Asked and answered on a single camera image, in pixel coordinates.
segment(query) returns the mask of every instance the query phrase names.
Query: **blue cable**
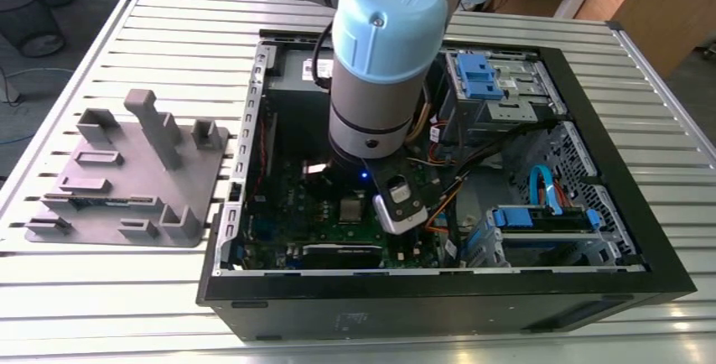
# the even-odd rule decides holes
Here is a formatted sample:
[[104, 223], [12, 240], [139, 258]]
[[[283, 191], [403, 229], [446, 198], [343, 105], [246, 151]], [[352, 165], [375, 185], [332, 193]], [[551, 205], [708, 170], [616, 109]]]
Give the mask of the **blue cable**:
[[558, 192], [555, 190], [555, 180], [552, 178], [552, 171], [544, 164], [538, 164], [532, 167], [530, 172], [530, 204], [539, 205], [539, 177], [546, 181], [546, 194], [547, 204], [552, 207], [556, 216], [562, 215], [560, 200], [558, 199]]
[[0, 146], [3, 146], [4, 144], [23, 142], [24, 140], [32, 138], [34, 136], [35, 136], [35, 133], [32, 135], [26, 136], [24, 138], [20, 138], [20, 139], [6, 140], [6, 141], [0, 142]]

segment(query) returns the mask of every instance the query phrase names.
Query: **motherboard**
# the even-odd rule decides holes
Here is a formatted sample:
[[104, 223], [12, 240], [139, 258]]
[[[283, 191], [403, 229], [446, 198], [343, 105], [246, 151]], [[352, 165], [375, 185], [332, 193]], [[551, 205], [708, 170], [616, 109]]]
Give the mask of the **motherboard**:
[[[234, 247], [239, 264], [252, 270], [438, 268], [438, 234], [386, 233], [367, 172], [356, 172], [351, 189], [336, 192], [331, 179], [338, 171], [330, 164], [282, 163], [254, 197], [246, 242]], [[427, 171], [415, 165], [422, 181]]]

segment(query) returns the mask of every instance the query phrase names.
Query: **table leg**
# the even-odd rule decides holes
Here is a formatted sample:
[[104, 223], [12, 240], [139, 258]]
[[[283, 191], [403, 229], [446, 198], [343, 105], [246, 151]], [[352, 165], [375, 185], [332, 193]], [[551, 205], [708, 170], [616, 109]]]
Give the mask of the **table leg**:
[[0, 102], [12, 103], [18, 101], [19, 97], [20, 93], [18, 92], [18, 90], [15, 90], [15, 87], [12, 87], [12, 84], [6, 79], [6, 84], [3, 87], [0, 87]]
[[574, 18], [582, 8], [584, 0], [563, 0], [555, 18]]

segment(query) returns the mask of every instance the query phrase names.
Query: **black chassis frame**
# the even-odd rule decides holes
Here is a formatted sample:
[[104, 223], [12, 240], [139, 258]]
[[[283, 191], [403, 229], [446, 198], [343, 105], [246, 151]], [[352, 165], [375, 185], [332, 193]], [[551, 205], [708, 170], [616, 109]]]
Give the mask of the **black chassis frame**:
[[[282, 32], [280, 37], [306, 42], [316, 35]], [[215, 277], [218, 217], [198, 304], [214, 308], [243, 340], [567, 331], [696, 291], [562, 51], [466, 42], [447, 42], [444, 47], [539, 53], [630, 229], [643, 258], [636, 263], [647, 271], [466, 274], [446, 269], [431, 276]]]

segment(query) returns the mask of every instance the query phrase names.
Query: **cable on floor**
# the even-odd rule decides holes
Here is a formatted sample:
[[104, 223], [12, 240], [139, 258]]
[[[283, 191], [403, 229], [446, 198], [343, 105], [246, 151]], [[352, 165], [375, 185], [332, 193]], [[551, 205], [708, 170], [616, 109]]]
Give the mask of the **cable on floor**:
[[26, 136], [24, 138], [18, 138], [18, 139], [12, 139], [12, 140], [3, 140], [3, 142], [0, 142], [0, 146], [3, 146], [4, 144], [23, 142], [24, 140], [32, 138], [34, 136], [35, 136], [35, 133], [32, 135]]
[[20, 75], [24, 75], [24, 74], [32, 73], [32, 72], [67, 72], [70, 74], [75, 73], [74, 70], [64, 69], [64, 68], [31, 68], [31, 69], [20, 70], [18, 72], [12, 72], [8, 75], [6, 75], [3, 66], [0, 66], [0, 75], [3, 76], [3, 87], [4, 87], [4, 99], [6, 99], [4, 102], [12, 108], [19, 107], [19, 105], [23, 104], [24, 100], [18, 99], [15, 101], [11, 101], [8, 79], [11, 77], [20, 76]]

